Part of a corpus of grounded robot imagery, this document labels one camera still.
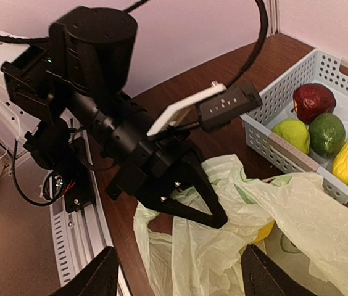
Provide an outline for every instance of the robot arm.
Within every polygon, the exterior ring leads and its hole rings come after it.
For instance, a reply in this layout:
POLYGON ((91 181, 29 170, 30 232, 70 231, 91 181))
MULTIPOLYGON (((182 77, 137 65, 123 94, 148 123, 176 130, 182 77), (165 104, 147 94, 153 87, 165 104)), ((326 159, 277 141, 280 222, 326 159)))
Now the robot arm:
MULTIPOLYGON (((199 120, 193 127, 213 131, 261 106, 261 98, 250 83, 230 89, 212 83, 169 106, 155 121, 122 91, 136 31, 136 20, 126 12, 77 7, 50 26, 48 39, 30 46, 0 44, 8 54, 0 59, 0 91, 7 91, 15 112, 28 114, 7 123, 39 166, 68 183, 77 180, 75 187, 86 195, 82 143, 69 144, 72 131, 60 118, 68 109, 97 141, 102 157, 120 166, 106 189, 109 197, 115 200, 126 192, 147 208, 220 228, 226 213, 201 167, 201 151, 188 139, 189 128, 180 124, 196 106, 199 120), (24 118, 34 124, 34 118, 41 120, 33 133, 24 118), (197 189, 211 215, 170 198, 174 190, 189 186, 197 189)), ((68 212, 85 206, 77 200, 66 200, 68 212)))

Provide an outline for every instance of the plastic bag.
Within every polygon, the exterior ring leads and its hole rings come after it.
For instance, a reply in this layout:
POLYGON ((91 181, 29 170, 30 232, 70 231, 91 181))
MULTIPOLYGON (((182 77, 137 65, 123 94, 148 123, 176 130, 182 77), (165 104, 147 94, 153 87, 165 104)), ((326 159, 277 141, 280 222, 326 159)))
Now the plastic bag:
MULTIPOLYGON (((154 233, 147 225, 159 213, 137 207, 136 240, 157 296, 244 295, 240 251, 273 220, 348 295, 348 208, 323 192, 320 175, 294 173, 267 184, 247 179, 235 155, 202 166, 229 218, 221 229, 174 217, 172 236, 154 233)), ((193 188, 171 198, 208 212, 193 188)))

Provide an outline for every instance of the black connector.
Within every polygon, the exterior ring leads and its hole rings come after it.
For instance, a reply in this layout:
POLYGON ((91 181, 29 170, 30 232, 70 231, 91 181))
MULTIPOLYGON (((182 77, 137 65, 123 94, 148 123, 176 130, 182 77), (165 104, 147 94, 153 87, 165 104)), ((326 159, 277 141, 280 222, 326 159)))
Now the black connector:
POLYGON ((196 108, 200 127, 206 132, 211 132, 260 106, 262 106, 262 98, 255 86, 251 82, 245 82, 202 101, 196 108))

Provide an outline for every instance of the table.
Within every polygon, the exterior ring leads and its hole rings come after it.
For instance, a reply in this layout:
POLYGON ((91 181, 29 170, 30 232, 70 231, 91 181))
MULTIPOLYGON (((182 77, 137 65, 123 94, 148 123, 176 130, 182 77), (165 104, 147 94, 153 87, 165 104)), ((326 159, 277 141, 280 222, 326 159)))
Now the table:
MULTIPOLYGON (((252 47, 253 44, 250 44, 210 60, 136 96, 134 100, 157 118, 166 106, 208 88, 211 81, 227 83, 247 59, 252 47)), ((258 91, 261 91, 312 49, 311 46, 288 36, 273 35, 267 39, 261 55, 241 79, 252 81, 258 91)), ((281 174, 267 160, 247 147, 240 119, 233 120, 232 124, 212 134, 196 130, 191 139, 202 149, 206 158, 236 154, 250 178, 264 179, 281 174)), ((96 143, 92 141, 91 146, 97 158, 99 149, 96 143)), ((115 173, 116 170, 97 174, 110 233, 133 295, 153 295, 133 233, 133 215, 137 200, 123 194, 113 202, 104 193, 115 173)), ((168 215, 160 215, 150 223, 152 230, 167 233, 170 233, 171 226, 172 218, 168 215)))

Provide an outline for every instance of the wall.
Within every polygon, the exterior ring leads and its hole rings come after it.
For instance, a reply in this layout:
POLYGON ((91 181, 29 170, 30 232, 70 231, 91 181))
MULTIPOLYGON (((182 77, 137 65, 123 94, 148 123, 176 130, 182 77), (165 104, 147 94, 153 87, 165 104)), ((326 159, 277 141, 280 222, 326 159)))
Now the wall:
MULTIPOLYGON (((135 1, 1 0, 0 29, 45 36, 51 22, 76 6, 123 9, 135 1)), ((259 31, 252 0, 151 0, 133 16, 139 33, 126 86, 130 95, 249 44, 259 31)))
POLYGON ((348 60, 348 0, 280 0, 281 31, 348 60))

